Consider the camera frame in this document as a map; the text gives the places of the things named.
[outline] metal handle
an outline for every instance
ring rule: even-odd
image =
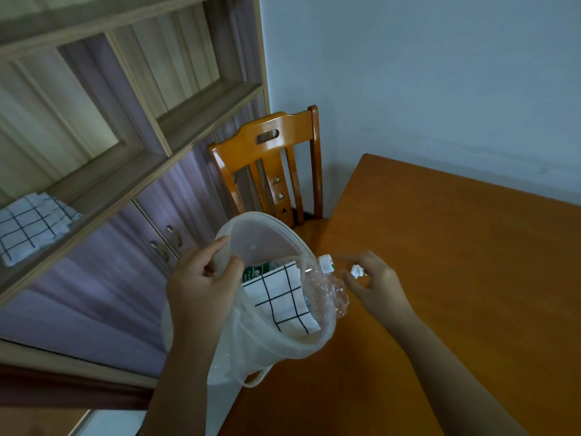
[[[169,261],[170,261],[170,256],[169,256],[169,254],[167,253],[167,251],[165,251],[165,250],[161,249],[161,248],[159,247],[159,245],[157,244],[157,242],[150,242],[150,243],[149,243],[149,246],[151,246],[151,247],[152,247],[152,248],[154,248],[154,249],[155,249],[157,252],[159,252],[159,255],[160,255],[160,256],[162,256],[162,258],[163,258],[163,261],[164,261],[164,262],[166,262],[166,263],[167,263],[167,262],[169,262]]]
[[[174,235],[174,237],[178,240],[178,248],[181,248],[181,246],[184,244],[184,242],[182,242],[181,235],[180,235],[179,231],[177,230],[177,228],[174,228],[171,225],[168,225],[168,226],[166,226],[166,231],[168,233],[171,233]]]

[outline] orange wooden chair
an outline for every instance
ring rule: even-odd
[[[270,134],[271,139],[258,143],[258,138],[265,134]],[[234,204],[240,213],[245,212],[246,209],[232,174],[248,166],[264,211],[283,221],[289,227],[295,225],[293,208],[289,198],[290,190],[282,169],[280,150],[284,148],[287,153],[292,191],[294,193],[296,224],[303,224],[303,201],[300,195],[293,146],[307,140],[310,141],[311,145],[314,216],[316,219],[321,219],[323,217],[323,178],[321,177],[321,145],[317,106],[310,106],[308,110],[296,114],[286,114],[280,111],[265,116],[244,124],[233,138],[222,144],[211,144],[209,146],[210,152],[214,155],[222,177],[228,186]],[[272,207],[267,198],[265,187],[256,166],[256,162],[259,159],[262,160],[268,182],[267,187],[270,190],[274,207]]]

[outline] folded towel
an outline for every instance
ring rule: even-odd
[[[252,304],[286,336],[299,338],[321,329],[307,307],[300,269],[295,262],[246,281],[242,286]]]
[[[83,215],[46,193],[28,194],[0,210],[0,253],[13,266],[69,232]]]

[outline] bag handle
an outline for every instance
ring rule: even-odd
[[[232,309],[232,314],[234,316],[232,318],[232,327],[230,329],[230,343],[232,344],[232,351],[230,352],[230,368],[232,370],[232,374],[234,375],[234,379],[239,384],[242,384],[244,387],[249,388],[256,387],[258,384],[262,382],[266,374],[270,372],[272,365],[263,367],[258,373],[258,375],[251,382],[246,382],[245,379],[242,379],[242,376],[240,375],[238,362],[236,361],[242,354],[239,346],[239,340],[237,339],[238,328],[240,323],[240,311],[234,308]]]

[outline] orange tabletop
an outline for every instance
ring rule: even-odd
[[[581,416],[581,207],[369,154],[316,254],[371,249],[531,434]],[[405,354],[354,296],[335,335],[243,389],[222,435],[441,434]]]

